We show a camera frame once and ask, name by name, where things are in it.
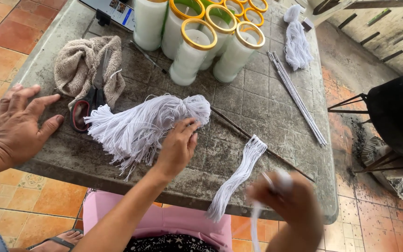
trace scissor blade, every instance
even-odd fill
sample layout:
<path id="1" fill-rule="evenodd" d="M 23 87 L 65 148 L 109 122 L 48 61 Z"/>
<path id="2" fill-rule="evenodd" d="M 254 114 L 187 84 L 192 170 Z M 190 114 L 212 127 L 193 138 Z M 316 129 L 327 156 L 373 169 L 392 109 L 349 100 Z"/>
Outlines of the scissor blade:
<path id="1" fill-rule="evenodd" d="M 108 66 L 108 61 L 110 60 L 111 50 L 106 49 L 102 58 L 100 59 L 99 66 L 94 77 L 93 86 L 96 89 L 101 89 L 104 83 L 104 73 Z"/>

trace hand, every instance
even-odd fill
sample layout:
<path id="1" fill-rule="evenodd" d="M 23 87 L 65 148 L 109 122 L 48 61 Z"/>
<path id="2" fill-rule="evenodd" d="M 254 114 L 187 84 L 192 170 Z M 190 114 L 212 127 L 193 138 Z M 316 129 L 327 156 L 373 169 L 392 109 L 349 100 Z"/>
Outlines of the hand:
<path id="1" fill-rule="evenodd" d="M 38 118 L 47 105 L 60 99 L 59 94 L 27 99 L 40 92 L 40 86 L 23 88 L 16 84 L 0 100 L 0 169 L 22 164 L 35 156 L 49 136 L 58 129 L 64 117 L 56 115 L 38 129 Z"/>
<path id="2" fill-rule="evenodd" d="M 274 185 L 280 183 L 276 172 L 267 173 Z M 298 172 L 290 173 L 293 179 L 292 189 L 276 195 L 270 192 L 267 180 L 261 175 L 252 186 L 247 188 L 247 195 L 274 209 L 289 226 L 300 231 L 322 232 L 322 214 L 313 193 L 313 187 Z"/>
<path id="3" fill-rule="evenodd" d="M 169 179 L 179 174 L 194 156 L 198 134 L 193 132 L 200 126 L 195 120 L 186 118 L 177 122 L 164 139 L 163 148 L 154 167 Z"/>

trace table surface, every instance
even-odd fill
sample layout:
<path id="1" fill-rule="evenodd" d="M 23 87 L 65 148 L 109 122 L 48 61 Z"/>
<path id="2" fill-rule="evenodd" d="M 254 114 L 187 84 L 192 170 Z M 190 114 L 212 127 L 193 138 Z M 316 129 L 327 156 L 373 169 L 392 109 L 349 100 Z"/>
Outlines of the table surface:
<path id="1" fill-rule="evenodd" d="M 25 87 L 39 84 L 40 96 L 56 93 L 54 61 L 59 50 L 70 40 L 91 38 L 100 35 L 118 35 L 122 40 L 122 76 L 126 87 L 116 101 L 115 112 L 127 110 L 142 103 L 150 95 L 170 93 L 179 97 L 202 94 L 212 106 L 232 119 L 250 134 L 256 134 L 268 147 L 286 158 L 316 183 L 313 184 L 326 224 L 338 216 L 338 197 L 334 174 L 331 145 L 320 147 L 311 133 L 277 73 L 266 51 L 276 51 L 283 60 L 285 9 L 277 2 L 269 1 L 261 27 L 266 42 L 230 84 L 216 81 L 212 66 L 198 73 L 195 82 L 188 87 L 172 83 L 170 77 L 161 73 L 136 48 L 129 44 L 132 33 L 118 26 L 99 26 L 95 11 L 77 0 L 70 0 L 45 32 L 25 64 L 14 78 L 14 83 Z M 306 33 L 314 60 L 306 70 L 288 70 L 293 83 L 311 112 L 320 131 L 330 142 L 326 100 L 322 81 L 321 63 L 318 54 L 315 30 Z M 151 52 L 150 57 L 168 69 L 172 61 L 161 50 Z M 41 121 L 56 114 L 66 120 L 45 144 L 42 151 L 17 169 L 45 177 L 97 188 L 118 194 L 126 193 L 147 172 L 148 166 L 140 164 L 124 182 L 118 167 L 110 165 L 111 155 L 106 155 L 101 145 L 88 135 L 77 134 L 69 126 L 67 104 L 72 100 L 64 97 L 48 107 Z M 211 114 L 210 123 L 199 129 L 198 146 L 190 164 L 170 183 L 157 198 L 158 202 L 201 209 L 208 209 L 220 186 L 234 173 L 242 160 L 242 150 L 248 140 L 216 114 Z M 250 216 L 252 207 L 245 202 L 245 185 L 262 171 L 285 164 L 265 153 L 254 166 L 247 182 L 239 186 L 230 198 L 227 214 Z M 266 209 L 261 218 L 282 220 L 274 211 Z"/>

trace pink pants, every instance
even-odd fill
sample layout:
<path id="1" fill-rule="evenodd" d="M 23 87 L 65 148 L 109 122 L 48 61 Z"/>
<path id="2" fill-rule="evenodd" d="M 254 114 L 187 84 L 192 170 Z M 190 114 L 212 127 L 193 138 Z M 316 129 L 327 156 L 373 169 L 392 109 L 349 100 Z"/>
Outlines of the pink pants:
<path id="1" fill-rule="evenodd" d="M 83 203 L 83 229 L 87 233 L 123 197 L 110 192 L 90 192 Z M 205 211 L 177 206 L 150 206 L 133 233 L 133 238 L 165 234 L 192 235 L 219 251 L 232 252 L 231 216 L 224 214 L 219 223 L 206 219 Z"/>

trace smartphone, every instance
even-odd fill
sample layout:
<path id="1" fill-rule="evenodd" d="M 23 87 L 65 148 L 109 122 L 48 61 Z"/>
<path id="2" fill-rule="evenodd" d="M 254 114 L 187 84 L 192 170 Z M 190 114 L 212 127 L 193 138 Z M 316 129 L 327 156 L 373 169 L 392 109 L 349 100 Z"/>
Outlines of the smartphone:
<path id="1" fill-rule="evenodd" d="M 111 20 L 130 32 L 135 29 L 135 12 L 125 0 L 79 0 L 79 2 L 108 14 Z"/>

